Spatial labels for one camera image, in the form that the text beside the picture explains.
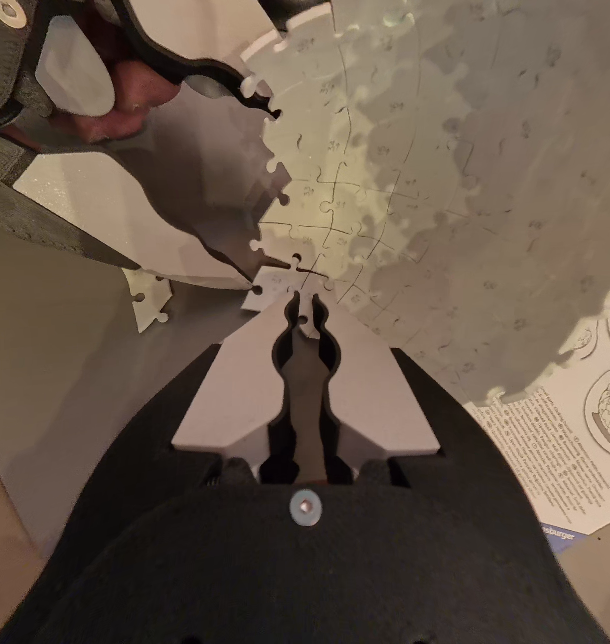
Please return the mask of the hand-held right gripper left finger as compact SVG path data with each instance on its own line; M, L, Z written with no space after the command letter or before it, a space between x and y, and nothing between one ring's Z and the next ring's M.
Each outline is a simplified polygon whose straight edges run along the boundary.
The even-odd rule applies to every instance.
M245 460L259 479L296 479L296 433L284 366L298 292L280 296L220 345L172 439L177 449Z

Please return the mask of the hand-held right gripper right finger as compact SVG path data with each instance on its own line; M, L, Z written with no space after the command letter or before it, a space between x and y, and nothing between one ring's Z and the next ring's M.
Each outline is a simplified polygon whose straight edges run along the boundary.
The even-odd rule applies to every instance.
M328 294L312 298L318 355L329 373L320 408L327 479L369 461L434 456L440 444L390 346Z

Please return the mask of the white puzzle piece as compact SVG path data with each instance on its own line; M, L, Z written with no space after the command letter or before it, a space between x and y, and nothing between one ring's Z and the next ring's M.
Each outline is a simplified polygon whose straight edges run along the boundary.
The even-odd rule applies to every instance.
M166 323L169 314L163 309L173 296L170 281L143 269L122 270L132 296L138 332L142 334L155 321Z
M333 282L317 272L301 270L300 261L293 257L288 269L263 265L253 280L252 289L241 305L242 310L261 312L284 295L300 294L299 318L301 333L311 339L319 339L313 321L313 295L319 292L331 291Z

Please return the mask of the person's left hand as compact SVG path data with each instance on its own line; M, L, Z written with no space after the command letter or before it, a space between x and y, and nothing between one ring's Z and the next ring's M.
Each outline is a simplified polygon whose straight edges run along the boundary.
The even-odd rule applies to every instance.
M118 60L110 77L115 92L111 111L100 117L59 112L50 117L50 125L86 144L125 139L140 132L150 111L172 101L181 88L140 60Z

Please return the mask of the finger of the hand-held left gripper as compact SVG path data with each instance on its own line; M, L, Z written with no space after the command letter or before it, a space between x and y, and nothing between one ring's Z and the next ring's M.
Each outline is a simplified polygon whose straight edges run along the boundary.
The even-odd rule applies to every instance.
M112 1L111 8L139 58L165 79L278 117L258 90L243 94L250 72L241 53L273 30L285 30L289 1Z
M13 188L146 272L208 288L252 288L197 237L164 221L140 183L106 153L37 155Z

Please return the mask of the printed instruction sheet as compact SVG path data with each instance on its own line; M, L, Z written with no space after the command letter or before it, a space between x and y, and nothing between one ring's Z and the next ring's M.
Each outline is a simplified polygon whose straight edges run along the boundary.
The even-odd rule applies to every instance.
M610 524L610 309L517 402L465 408L510 464L554 552Z

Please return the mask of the white half-built puzzle ball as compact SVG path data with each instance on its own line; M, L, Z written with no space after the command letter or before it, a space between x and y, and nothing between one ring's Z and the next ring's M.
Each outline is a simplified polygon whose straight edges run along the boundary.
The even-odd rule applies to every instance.
M268 256L458 400L575 361L610 292L610 1L330 1L240 58L291 178Z

